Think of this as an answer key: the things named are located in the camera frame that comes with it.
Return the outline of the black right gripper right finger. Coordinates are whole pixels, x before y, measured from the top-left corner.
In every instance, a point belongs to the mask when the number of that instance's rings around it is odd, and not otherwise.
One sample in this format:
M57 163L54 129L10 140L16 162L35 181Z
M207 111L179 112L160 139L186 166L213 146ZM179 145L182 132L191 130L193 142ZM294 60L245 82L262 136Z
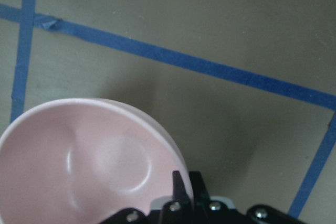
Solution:
M191 171L189 172L189 178L192 185L194 208L204 208L207 203L209 203L210 196L203 180L203 176L199 171Z

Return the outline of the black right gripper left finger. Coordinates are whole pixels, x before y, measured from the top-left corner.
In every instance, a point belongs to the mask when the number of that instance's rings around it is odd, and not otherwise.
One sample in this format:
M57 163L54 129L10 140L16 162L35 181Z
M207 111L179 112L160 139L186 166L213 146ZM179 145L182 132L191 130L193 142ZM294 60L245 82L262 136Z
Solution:
M181 207L193 208L192 200L187 193L186 186L179 171L174 170L172 172L172 181L172 202L176 205L180 205Z

